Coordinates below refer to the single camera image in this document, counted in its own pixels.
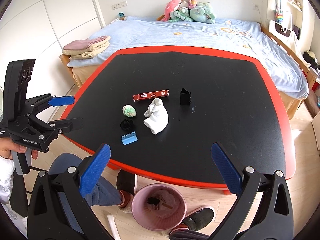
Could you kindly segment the person's left hand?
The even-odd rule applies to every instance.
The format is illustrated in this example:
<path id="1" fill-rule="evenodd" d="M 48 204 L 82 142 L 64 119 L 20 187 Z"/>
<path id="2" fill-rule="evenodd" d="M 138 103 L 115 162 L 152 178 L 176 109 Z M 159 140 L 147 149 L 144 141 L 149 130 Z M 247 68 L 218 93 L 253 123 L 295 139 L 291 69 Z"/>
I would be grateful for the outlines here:
<path id="1" fill-rule="evenodd" d="M 10 138 L 0 139 L 0 155 L 4 159 L 13 159 L 12 152 L 26 153 L 27 148 L 14 143 Z"/>

